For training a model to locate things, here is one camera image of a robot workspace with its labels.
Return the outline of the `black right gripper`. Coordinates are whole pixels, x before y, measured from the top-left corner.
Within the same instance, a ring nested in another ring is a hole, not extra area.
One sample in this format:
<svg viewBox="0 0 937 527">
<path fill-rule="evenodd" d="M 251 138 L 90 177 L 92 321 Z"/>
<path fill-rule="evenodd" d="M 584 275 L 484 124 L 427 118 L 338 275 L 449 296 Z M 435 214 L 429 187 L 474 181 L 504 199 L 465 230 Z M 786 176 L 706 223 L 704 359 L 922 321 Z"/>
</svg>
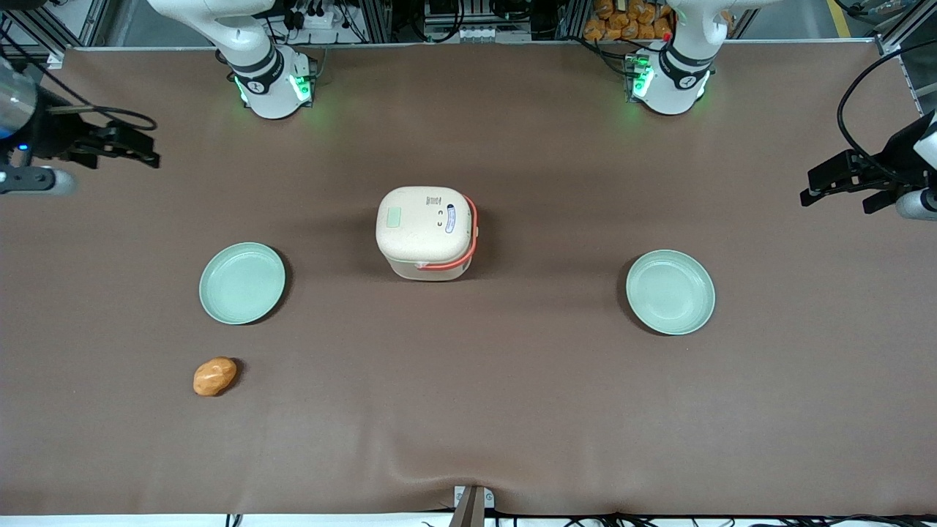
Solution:
<svg viewBox="0 0 937 527">
<path fill-rule="evenodd" d="M 15 150 L 38 159 L 57 159 L 97 169 L 101 157 L 127 159 L 151 168 L 160 167 L 154 139 L 130 124 L 107 123 L 107 144 L 101 127 L 84 121 L 92 108 L 73 105 L 59 94 L 37 88 L 33 116 L 15 133 Z"/>
</svg>

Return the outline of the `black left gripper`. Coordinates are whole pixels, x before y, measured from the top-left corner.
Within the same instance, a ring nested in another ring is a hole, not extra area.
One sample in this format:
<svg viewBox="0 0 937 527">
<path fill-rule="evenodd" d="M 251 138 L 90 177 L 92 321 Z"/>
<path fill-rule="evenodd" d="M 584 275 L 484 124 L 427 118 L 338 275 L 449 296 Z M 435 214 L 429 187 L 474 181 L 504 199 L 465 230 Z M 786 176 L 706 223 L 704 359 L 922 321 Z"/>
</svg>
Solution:
<svg viewBox="0 0 937 527">
<path fill-rule="evenodd" d="M 893 170 L 914 189 L 934 189 L 936 170 L 936 116 L 928 111 L 894 133 L 877 154 L 877 160 Z M 803 207 L 812 206 L 823 197 L 838 193 L 879 190 L 862 201 L 863 212 L 874 214 L 894 206 L 908 186 L 889 186 L 884 178 L 853 149 L 847 149 L 807 171 L 807 189 L 799 194 Z"/>
</svg>

